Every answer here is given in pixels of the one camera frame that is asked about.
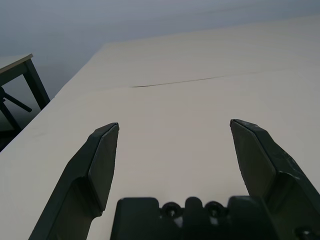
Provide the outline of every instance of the white table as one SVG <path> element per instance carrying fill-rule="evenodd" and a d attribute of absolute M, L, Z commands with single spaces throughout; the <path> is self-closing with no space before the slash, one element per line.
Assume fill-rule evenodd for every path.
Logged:
<path fill-rule="evenodd" d="M 33 57 L 32 54 L 23 54 L 23 55 L 15 55 L 15 56 L 1 56 L 0 57 L 0 74 L 5 71 L 12 69 L 13 67 L 22 64 L 23 62 L 31 59 Z"/>
<path fill-rule="evenodd" d="M 123 197 L 246 195 L 232 118 L 268 130 L 320 191 L 319 56 L 320 16 L 104 46 L 1 152 L 1 238 L 29 237 L 67 162 L 111 122 L 115 172 L 88 240 L 109 238 Z"/>

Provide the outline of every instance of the chair leg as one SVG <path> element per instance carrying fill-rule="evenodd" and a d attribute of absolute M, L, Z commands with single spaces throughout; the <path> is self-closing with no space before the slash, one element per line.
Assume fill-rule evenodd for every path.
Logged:
<path fill-rule="evenodd" d="M 12 116 L 11 112 L 3 102 L 0 102 L 0 111 L 3 113 L 5 118 L 9 121 L 9 123 L 11 124 L 14 130 L 19 132 L 22 130 L 19 124 L 17 123 L 17 121 L 15 120 L 14 116 Z"/>

